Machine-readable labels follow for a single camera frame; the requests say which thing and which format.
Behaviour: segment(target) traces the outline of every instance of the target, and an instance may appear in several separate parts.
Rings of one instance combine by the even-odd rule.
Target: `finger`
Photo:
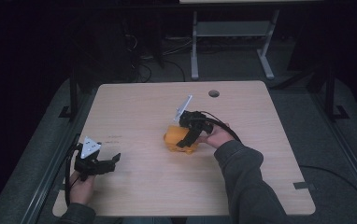
[[[199,136],[195,143],[206,143],[207,142],[207,136]]]

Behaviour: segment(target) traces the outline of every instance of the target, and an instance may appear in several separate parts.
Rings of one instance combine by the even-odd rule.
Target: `white stand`
[[[279,10],[275,10],[271,21],[198,21],[193,13],[193,52],[191,54],[191,78],[199,79],[196,38],[198,36],[265,36],[262,49],[257,49],[258,57],[268,79],[273,79],[269,62],[266,59],[269,43],[278,20]]]

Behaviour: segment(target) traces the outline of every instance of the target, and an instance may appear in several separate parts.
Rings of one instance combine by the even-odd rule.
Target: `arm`
[[[263,155],[234,140],[220,127],[198,139],[217,148],[232,223],[289,223],[275,192],[263,181]]]
[[[93,195],[94,179],[95,176],[90,175],[85,181],[81,181],[77,171],[70,176],[70,185],[72,185],[70,190],[71,204],[56,224],[93,223],[96,213],[86,204],[88,204]]]

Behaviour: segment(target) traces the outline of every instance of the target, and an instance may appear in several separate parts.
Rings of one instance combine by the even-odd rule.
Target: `hole in table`
[[[211,97],[213,97],[213,98],[216,98],[216,97],[219,97],[220,92],[213,90],[213,91],[209,91],[209,92],[208,92],[208,95],[211,96]]]

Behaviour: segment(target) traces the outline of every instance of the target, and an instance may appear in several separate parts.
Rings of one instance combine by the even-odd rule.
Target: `metal stand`
[[[274,74],[272,73],[271,66],[269,66],[269,62],[266,59],[266,52],[268,51],[269,43],[271,42],[271,38],[272,38],[272,34],[275,31],[275,27],[276,27],[277,20],[278,20],[278,14],[279,14],[279,10],[275,10],[272,20],[269,23],[264,46],[262,49],[257,49],[258,58],[260,59],[260,62],[261,62],[261,65],[263,66],[266,78],[268,78],[268,79],[275,78]]]
[[[273,79],[269,62],[266,59],[272,34],[278,20],[279,10],[275,10],[271,21],[198,21],[197,12],[193,13],[193,52],[191,54],[191,78],[199,79],[196,38],[198,36],[265,36],[262,49],[257,49],[258,57],[268,79]]]
[[[73,71],[70,76],[70,106],[63,107],[59,118],[69,118],[72,121],[77,115],[78,108],[77,79]]]
[[[342,105],[337,105],[336,108],[339,111],[339,114],[334,113],[334,89],[336,86],[336,79],[334,76],[334,71],[329,67],[329,73],[326,80],[326,96],[324,99],[324,111],[327,114],[327,117],[332,121],[336,122],[336,119],[349,119],[347,111],[345,111]]]

